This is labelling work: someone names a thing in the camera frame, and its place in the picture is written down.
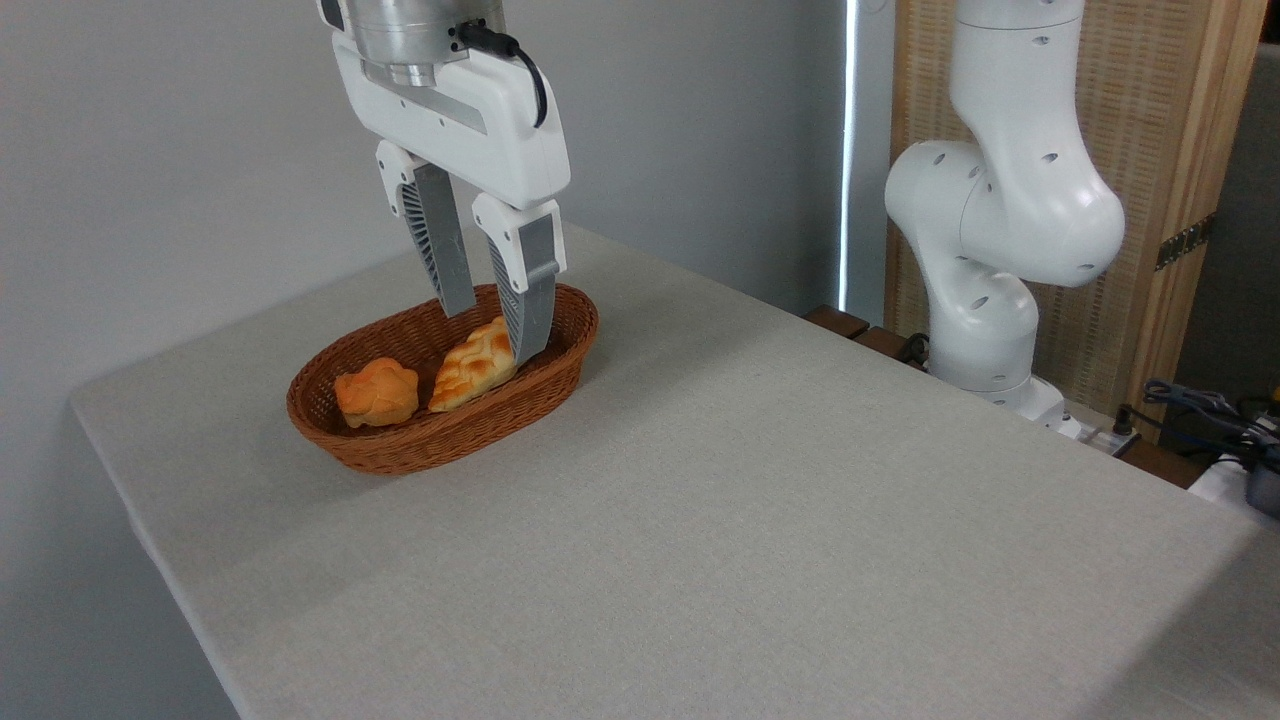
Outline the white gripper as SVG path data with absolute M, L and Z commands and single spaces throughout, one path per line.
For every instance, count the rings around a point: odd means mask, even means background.
M 550 86 L 536 126 L 538 94 L 521 61 L 471 53 L 438 67 L 433 87 L 413 87 L 393 83 L 352 38 L 334 32 L 332 46 L 356 117 L 384 138 L 376 160 L 390 210 L 447 316 L 476 302 L 451 174 L 486 192 L 472 213 L 488 237 L 515 361 L 525 364 L 548 345 L 556 277 L 567 268 L 559 205 L 547 201 L 571 178 Z

